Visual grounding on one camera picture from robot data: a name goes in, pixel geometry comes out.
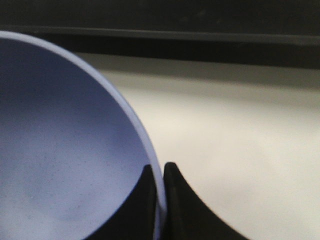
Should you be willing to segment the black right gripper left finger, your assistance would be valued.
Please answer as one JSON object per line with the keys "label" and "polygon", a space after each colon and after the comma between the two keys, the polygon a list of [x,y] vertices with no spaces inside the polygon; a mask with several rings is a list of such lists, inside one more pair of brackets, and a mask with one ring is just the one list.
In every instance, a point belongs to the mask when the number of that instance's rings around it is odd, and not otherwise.
{"label": "black right gripper left finger", "polygon": [[89,240],[152,240],[155,227],[156,185],[151,166],[145,165],[133,190],[118,210]]}

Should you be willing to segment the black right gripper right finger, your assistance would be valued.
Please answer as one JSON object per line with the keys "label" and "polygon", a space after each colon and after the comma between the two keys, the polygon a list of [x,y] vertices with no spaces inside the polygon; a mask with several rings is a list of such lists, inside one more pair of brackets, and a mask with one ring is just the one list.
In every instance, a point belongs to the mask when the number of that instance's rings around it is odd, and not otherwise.
{"label": "black right gripper right finger", "polygon": [[167,217],[165,240],[245,240],[198,197],[174,162],[164,166]]}

